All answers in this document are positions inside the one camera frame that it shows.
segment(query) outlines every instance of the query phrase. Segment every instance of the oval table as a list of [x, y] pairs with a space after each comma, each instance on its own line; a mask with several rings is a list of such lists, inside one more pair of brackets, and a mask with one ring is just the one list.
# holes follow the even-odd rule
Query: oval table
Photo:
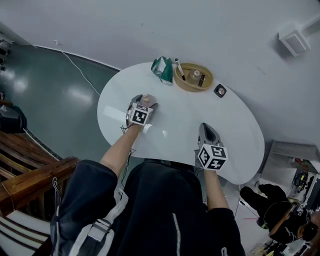
[[163, 84], [151, 71], [152, 63], [128, 67], [104, 87], [97, 107], [99, 127], [113, 145], [123, 134], [131, 99], [139, 94], [155, 96], [158, 108], [133, 145], [132, 156], [195, 165], [201, 123], [212, 126], [228, 151], [228, 161], [217, 174], [233, 184], [248, 182], [258, 171], [265, 152], [260, 127], [242, 100], [228, 87], [223, 98], [214, 93], [219, 84], [202, 92], [187, 92]]

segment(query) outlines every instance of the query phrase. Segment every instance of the black jacket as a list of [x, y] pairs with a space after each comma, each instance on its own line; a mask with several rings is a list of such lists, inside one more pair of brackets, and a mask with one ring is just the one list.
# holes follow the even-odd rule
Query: black jacket
[[[116, 186], [117, 176], [109, 168], [89, 160], [78, 163], [59, 210], [61, 255], [68, 255], [84, 226], [104, 218], [115, 206]], [[129, 200], [112, 225], [115, 235], [108, 256], [220, 256], [223, 248], [228, 256], [245, 255], [233, 212], [207, 212], [192, 172], [146, 161], [132, 170], [124, 192]], [[91, 243], [95, 249], [83, 255], [100, 250], [98, 243]]]

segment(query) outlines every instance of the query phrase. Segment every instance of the sleeve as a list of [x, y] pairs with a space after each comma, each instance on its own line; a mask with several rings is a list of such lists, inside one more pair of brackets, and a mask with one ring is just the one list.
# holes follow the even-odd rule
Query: sleeve
[[292, 243], [294, 240], [297, 239], [294, 233], [290, 232], [289, 229], [285, 227], [283, 224], [273, 235], [270, 236], [270, 238], [283, 245]]
[[227, 208], [215, 208], [208, 212], [212, 227], [218, 231], [221, 248], [226, 248], [228, 256], [245, 256], [245, 250], [241, 245], [238, 225], [232, 210]]
[[[80, 161], [68, 182], [58, 213], [59, 233], [65, 240], [75, 240], [81, 229], [96, 219], [104, 218], [116, 205], [116, 174], [91, 160]], [[51, 221], [55, 233], [57, 216]]]

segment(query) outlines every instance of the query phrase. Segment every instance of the white cable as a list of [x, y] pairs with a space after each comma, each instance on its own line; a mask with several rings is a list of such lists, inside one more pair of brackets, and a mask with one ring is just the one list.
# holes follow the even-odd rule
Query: white cable
[[28, 131], [23, 128], [24, 132], [38, 145], [40, 146], [45, 152], [47, 152], [50, 156], [52, 156], [55, 160], [59, 161], [58, 158], [56, 158], [52, 153], [50, 153], [48, 150], [46, 150], [38, 141], [36, 141], [29, 133]]
[[78, 66], [77, 66], [76, 64], [74, 64], [74, 62], [69, 58], [68, 55], [66, 55], [66, 54], [64, 53], [63, 50], [61, 50], [61, 49], [59, 49], [59, 50], [60, 50], [60, 52], [62, 52], [62, 53], [69, 59], [69, 61], [71, 61], [71, 63], [72, 63], [78, 70], [80, 70], [81, 75], [83, 76], [83, 78], [92, 86], [92, 88], [95, 90], [95, 92], [100, 96], [100, 93], [97, 91], [97, 89], [94, 87], [94, 85], [84, 76], [84, 74], [82, 73], [81, 69], [78, 68]]

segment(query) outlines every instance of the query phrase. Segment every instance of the wooden staircase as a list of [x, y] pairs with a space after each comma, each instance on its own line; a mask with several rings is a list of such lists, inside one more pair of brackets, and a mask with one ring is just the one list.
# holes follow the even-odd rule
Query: wooden staircase
[[[4, 253], [11, 256], [17, 254], [12, 249], [19, 248], [26, 256], [50, 255], [49, 221], [55, 213], [52, 180], [58, 179], [63, 195], [78, 161], [73, 156], [56, 159], [26, 133], [0, 131], [0, 246]], [[16, 248], [7, 247], [9, 243]]]

